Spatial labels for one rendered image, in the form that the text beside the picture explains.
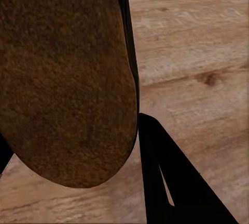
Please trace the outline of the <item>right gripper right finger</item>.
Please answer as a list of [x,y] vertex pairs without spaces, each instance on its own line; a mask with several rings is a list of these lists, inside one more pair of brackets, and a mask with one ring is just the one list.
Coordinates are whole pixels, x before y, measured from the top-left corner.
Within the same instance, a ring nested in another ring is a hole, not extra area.
[[139,141],[147,224],[238,224],[162,125],[144,113]]

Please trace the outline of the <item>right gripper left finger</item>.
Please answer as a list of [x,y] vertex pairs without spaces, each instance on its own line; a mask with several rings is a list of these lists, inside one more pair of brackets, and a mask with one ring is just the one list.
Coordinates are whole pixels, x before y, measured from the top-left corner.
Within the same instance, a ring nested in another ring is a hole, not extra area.
[[0,134],[0,175],[13,156],[13,151]]

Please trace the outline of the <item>sandal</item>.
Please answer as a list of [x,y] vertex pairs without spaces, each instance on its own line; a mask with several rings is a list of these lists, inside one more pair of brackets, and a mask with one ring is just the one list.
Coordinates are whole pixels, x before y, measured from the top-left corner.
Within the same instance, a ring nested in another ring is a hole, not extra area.
[[129,0],[0,0],[0,134],[33,172],[96,187],[139,131]]

